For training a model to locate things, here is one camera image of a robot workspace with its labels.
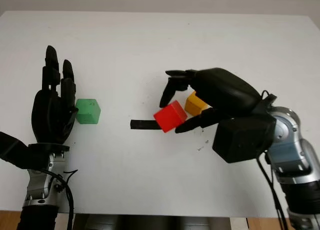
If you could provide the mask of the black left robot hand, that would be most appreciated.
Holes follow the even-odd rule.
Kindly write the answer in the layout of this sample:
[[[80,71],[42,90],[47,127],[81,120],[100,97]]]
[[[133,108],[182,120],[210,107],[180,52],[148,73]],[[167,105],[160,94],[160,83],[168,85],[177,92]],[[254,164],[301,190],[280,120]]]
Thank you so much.
[[[38,143],[63,144],[69,137],[78,112],[72,64],[63,61],[62,73],[56,49],[49,45],[42,68],[42,85],[34,98],[31,125]]]

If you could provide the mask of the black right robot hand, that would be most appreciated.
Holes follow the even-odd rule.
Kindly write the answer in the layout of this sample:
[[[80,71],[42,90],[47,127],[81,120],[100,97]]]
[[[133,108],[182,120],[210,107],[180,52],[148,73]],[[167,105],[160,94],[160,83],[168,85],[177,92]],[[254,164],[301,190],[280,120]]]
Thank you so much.
[[[160,99],[160,108],[169,104],[176,91],[185,91],[188,87],[210,106],[176,127],[177,134],[197,127],[206,128],[222,120],[246,117],[262,99],[249,83],[223,68],[167,70],[165,73],[169,77]]]

